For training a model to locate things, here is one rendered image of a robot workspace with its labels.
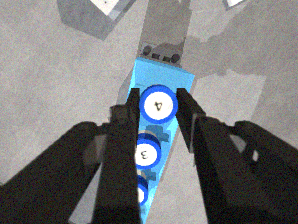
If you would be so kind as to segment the white button panel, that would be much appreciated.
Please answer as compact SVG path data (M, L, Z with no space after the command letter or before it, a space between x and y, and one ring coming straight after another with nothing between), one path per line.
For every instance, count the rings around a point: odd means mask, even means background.
M122 13L131 0L91 0L113 21Z

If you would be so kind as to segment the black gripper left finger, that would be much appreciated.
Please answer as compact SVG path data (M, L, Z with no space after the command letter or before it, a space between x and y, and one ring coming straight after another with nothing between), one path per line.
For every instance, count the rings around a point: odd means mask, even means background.
M0 224L67 224L101 163L91 223L143 224L136 152L140 88L101 126L74 125L0 187ZM104 157L103 157L104 156Z

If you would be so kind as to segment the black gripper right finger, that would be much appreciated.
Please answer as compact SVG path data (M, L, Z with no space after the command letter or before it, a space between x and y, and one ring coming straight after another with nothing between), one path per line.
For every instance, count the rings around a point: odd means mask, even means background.
M176 97L208 224L298 224L298 149L253 122L206 115L185 88Z

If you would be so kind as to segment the white rectangular tray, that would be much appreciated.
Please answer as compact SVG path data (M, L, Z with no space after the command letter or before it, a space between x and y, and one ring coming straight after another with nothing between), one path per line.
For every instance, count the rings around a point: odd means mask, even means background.
M230 6L232 6L232 5L234 5L234 4L238 3L238 2L240 2L240 1L242 1L242 0L227 0L227 1L228 1L228 4L229 4L229 7L230 7Z

